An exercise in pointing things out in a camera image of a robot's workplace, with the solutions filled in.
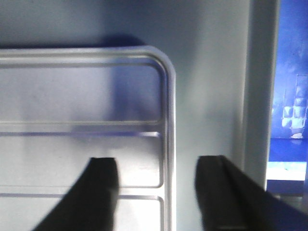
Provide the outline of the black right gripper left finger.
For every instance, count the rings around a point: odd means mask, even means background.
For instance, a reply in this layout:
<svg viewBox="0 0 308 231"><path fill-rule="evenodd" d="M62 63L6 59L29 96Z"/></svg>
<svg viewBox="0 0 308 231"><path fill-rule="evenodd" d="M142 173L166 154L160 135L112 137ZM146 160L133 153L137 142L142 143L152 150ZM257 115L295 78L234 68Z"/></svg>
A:
<svg viewBox="0 0 308 231"><path fill-rule="evenodd" d="M111 231L119 179L114 158L91 158L62 200L34 228L36 231Z"/></svg>

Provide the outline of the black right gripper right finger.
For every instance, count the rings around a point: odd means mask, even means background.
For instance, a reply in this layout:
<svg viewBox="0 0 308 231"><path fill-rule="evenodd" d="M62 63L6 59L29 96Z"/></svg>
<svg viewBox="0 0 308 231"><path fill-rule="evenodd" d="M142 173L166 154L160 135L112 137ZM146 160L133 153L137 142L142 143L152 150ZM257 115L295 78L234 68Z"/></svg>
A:
<svg viewBox="0 0 308 231"><path fill-rule="evenodd" d="M308 216L275 198L223 155L200 156L195 193L205 231L306 231Z"/></svg>

